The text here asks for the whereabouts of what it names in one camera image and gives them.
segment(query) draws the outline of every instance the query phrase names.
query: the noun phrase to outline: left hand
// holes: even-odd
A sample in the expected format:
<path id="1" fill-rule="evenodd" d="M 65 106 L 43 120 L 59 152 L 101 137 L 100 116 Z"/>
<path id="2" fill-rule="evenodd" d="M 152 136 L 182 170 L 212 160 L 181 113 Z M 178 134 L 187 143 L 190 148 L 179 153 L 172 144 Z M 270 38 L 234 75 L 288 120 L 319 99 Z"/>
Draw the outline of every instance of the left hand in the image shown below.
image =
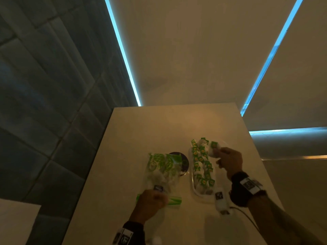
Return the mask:
<path id="1" fill-rule="evenodd" d="M 157 190 L 145 190 L 129 218 L 129 221 L 145 224 L 159 209 L 168 204 L 168 196 Z"/>

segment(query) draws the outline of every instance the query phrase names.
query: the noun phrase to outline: tiled wall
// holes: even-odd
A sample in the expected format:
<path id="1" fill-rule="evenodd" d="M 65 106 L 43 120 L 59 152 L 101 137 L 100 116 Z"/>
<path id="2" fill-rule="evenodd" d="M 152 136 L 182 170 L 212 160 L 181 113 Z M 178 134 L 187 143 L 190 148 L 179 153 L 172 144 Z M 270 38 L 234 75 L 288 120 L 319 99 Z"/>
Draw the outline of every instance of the tiled wall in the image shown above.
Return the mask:
<path id="1" fill-rule="evenodd" d="M 0 0 L 0 198 L 60 244 L 114 107 L 137 106 L 104 0 Z"/>

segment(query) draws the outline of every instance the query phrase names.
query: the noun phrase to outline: metal trim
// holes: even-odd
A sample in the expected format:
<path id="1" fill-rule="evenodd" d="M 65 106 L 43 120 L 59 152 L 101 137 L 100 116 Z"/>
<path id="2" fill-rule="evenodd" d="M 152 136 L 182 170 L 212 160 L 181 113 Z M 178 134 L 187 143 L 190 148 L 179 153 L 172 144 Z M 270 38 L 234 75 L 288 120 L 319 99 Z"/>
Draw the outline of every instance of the metal trim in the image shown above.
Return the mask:
<path id="1" fill-rule="evenodd" d="M 326 160 L 327 155 L 321 156 L 289 156 L 284 158 L 261 158 L 263 161 L 284 161 L 284 160 Z"/>

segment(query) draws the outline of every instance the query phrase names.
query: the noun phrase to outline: white table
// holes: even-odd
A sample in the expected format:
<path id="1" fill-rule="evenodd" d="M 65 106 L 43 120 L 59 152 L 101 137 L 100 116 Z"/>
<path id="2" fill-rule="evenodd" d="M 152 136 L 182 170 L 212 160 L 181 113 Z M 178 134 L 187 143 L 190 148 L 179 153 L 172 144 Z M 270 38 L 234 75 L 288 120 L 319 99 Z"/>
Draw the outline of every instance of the white table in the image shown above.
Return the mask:
<path id="1" fill-rule="evenodd" d="M 111 244 L 140 192 L 148 153 L 182 152 L 192 139 L 224 140 L 243 154 L 244 171 L 259 180 L 282 208 L 251 136 L 234 103 L 115 108 L 63 245 Z M 219 181 L 230 189 L 225 171 Z M 180 178 L 182 205 L 160 210 L 145 224 L 146 239 L 170 244 L 266 244 L 249 220 L 221 217 L 194 195 L 190 174 Z"/>

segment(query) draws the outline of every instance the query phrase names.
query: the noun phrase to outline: round black object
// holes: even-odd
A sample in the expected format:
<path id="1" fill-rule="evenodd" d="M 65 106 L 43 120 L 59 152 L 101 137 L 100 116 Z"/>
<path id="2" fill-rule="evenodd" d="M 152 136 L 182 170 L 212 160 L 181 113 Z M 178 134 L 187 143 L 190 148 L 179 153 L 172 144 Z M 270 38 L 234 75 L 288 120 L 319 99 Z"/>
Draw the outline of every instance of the round black object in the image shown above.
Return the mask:
<path id="1" fill-rule="evenodd" d="M 182 170 L 181 170 L 181 176 L 185 175 L 186 172 L 188 171 L 188 167 L 189 167 L 189 162 L 187 157 L 181 153 L 181 152 L 171 152 L 171 155 L 181 155 L 182 156 Z"/>

